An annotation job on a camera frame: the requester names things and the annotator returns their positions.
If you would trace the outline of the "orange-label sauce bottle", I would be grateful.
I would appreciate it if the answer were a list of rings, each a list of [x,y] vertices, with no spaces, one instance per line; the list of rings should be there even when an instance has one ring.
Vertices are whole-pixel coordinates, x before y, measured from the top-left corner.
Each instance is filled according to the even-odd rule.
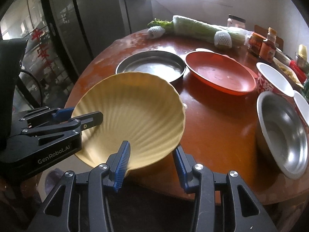
[[[272,63],[276,52],[277,31],[273,28],[268,28],[266,39],[262,42],[259,57],[268,63]]]

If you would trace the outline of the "foam-netted fruit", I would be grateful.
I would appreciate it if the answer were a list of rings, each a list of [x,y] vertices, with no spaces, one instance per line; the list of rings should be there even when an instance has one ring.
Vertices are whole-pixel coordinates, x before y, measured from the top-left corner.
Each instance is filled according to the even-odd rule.
[[[147,31],[148,39],[157,39],[162,37],[166,33],[166,30],[161,26],[152,26]]]
[[[217,31],[214,35],[214,45],[219,49],[232,48],[232,38],[227,31]]]

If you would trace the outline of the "right foam-netted fruit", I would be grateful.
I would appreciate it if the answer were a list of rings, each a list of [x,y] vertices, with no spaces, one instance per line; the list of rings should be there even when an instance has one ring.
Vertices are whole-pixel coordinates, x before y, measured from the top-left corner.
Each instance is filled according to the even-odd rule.
[[[232,48],[232,38],[227,31],[217,31],[214,35],[214,45],[219,49]]]

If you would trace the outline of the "yellow shell-shaped plate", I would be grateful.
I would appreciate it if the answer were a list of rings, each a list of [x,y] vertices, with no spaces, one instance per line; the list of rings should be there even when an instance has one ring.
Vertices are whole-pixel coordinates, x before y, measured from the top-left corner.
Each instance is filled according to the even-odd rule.
[[[130,143],[127,171],[152,165],[174,150],[185,130],[185,109],[166,80],[142,72],[103,79],[78,101],[73,116],[100,111],[103,122],[82,132],[76,157],[91,168]]]

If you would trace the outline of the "yellow-lid container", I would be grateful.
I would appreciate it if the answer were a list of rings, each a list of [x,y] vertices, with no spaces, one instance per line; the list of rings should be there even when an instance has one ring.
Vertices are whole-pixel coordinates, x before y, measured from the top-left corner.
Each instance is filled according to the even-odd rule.
[[[307,47],[303,44],[299,45],[298,51],[295,53],[296,65],[305,73],[308,73],[309,66],[307,61]]]

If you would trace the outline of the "small white bowl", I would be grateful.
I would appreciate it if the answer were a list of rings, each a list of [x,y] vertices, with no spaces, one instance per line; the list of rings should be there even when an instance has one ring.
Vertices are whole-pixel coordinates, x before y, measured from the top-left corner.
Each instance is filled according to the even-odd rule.
[[[302,120],[306,126],[308,126],[308,102],[306,99],[296,90],[294,90],[294,103],[296,105],[297,110],[299,111]]]

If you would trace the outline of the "red packet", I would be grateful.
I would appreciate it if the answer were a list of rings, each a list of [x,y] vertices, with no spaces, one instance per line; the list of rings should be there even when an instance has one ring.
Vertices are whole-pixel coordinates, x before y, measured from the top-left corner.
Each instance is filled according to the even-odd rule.
[[[289,67],[294,71],[297,78],[301,83],[304,83],[307,79],[306,74],[297,66],[296,62],[294,60],[290,61]]]

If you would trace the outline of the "grey refrigerator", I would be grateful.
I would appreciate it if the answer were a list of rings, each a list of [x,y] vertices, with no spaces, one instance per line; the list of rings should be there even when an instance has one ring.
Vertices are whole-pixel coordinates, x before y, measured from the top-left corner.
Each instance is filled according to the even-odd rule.
[[[56,53],[72,82],[103,50],[131,33],[125,0],[41,0]]]

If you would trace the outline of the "orange oval plate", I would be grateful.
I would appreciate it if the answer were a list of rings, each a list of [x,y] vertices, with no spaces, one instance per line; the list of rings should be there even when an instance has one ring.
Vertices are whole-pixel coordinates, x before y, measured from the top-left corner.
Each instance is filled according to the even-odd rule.
[[[249,69],[225,55],[192,51],[184,62],[196,78],[218,91],[240,96],[256,89],[256,80]]]

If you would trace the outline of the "red patterned white bowl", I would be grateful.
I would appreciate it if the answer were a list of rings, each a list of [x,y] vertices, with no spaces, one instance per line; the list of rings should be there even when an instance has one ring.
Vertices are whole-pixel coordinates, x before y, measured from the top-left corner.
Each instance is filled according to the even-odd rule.
[[[275,68],[262,62],[257,62],[258,92],[270,91],[288,100],[294,97],[294,90],[289,81]]]

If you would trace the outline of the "left foam-netted fruit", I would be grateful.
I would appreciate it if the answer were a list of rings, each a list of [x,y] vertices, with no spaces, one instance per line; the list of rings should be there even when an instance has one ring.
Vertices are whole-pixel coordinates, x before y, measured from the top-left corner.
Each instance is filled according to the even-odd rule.
[[[147,31],[148,39],[157,39],[162,37],[166,33],[166,30],[161,26],[152,26]]]

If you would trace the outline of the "round steel plate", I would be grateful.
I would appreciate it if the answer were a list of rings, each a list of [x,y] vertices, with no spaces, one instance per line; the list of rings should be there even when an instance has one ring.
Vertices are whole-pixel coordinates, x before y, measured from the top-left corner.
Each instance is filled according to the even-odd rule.
[[[143,72],[156,75],[169,83],[183,77],[186,65],[178,55],[161,50],[143,51],[124,59],[115,73]]]

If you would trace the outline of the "clear jar black lid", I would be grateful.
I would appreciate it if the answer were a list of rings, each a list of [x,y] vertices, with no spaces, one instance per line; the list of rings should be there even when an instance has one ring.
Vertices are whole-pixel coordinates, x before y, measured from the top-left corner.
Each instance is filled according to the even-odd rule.
[[[227,19],[228,27],[246,28],[246,20],[234,15],[229,14]]]

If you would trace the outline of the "tray of yellow snacks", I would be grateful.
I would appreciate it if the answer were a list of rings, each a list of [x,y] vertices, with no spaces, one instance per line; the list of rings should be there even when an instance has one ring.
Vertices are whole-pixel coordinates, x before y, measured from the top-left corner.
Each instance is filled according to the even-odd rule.
[[[289,66],[286,66],[277,58],[273,58],[273,63],[274,67],[289,81],[295,90],[299,91],[304,88],[295,72]]]

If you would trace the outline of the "large steel bowl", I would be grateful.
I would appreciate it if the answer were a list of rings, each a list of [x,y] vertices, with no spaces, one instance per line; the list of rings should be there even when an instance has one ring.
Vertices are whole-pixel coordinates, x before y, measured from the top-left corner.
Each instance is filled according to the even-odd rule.
[[[289,179],[299,179],[308,166],[308,141],[305,126],[292,104],[265,91],[259,94],[257,145],[263,155]]]

